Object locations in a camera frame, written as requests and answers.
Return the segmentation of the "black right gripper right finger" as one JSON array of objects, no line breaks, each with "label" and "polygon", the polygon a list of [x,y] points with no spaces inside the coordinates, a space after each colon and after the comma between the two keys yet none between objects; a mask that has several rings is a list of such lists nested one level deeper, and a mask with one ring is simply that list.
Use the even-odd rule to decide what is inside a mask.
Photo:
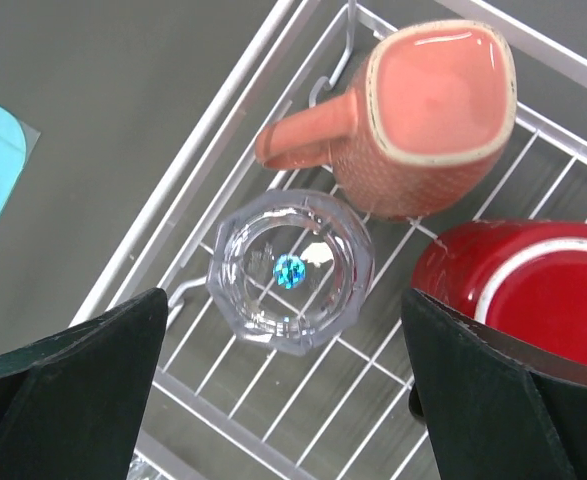
[{"label": "black right gripper right finger", "polygon": [[443,479],[587,479],[587,365],[416,289],[401,318]]}]

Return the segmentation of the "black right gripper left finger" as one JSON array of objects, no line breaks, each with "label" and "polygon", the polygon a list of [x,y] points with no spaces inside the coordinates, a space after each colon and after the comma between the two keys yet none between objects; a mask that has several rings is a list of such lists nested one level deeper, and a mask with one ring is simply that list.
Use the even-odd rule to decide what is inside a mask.
[{"label": "black right gripper left finger", "polygon": [[167,324],[149,289],[0,355],[0,479],[124,479]]}]

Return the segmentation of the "red ceramic mug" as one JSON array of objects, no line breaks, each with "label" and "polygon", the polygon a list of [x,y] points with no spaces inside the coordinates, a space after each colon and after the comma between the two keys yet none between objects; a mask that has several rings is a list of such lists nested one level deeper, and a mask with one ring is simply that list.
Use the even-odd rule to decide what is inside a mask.
[{"label": "red ceramic mug", "polygon": [[464,223],[424,250],[411,286],[488,327],[518,365],[587,387],[586,223]]}]

